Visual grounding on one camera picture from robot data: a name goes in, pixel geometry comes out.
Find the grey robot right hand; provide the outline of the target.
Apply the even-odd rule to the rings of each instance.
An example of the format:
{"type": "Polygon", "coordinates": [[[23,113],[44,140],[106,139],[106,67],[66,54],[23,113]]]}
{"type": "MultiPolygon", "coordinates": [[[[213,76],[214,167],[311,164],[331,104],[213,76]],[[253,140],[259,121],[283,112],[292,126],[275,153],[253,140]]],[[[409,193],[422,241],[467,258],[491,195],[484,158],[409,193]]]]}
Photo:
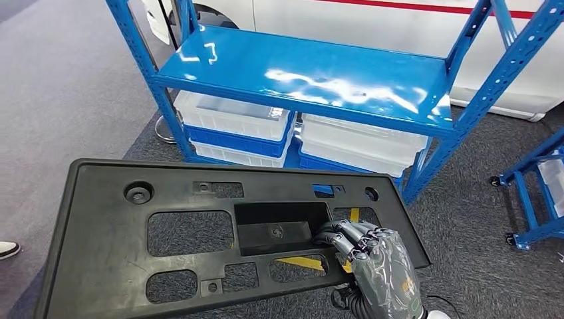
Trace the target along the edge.
{"type": "Polygon", "coordinates": [[[351,264],[354,280],[336,289],[355,318],[427,318],[414,265],[397,231],[366,221],[325,223],[314,244],[334,246],[351,264]]]}

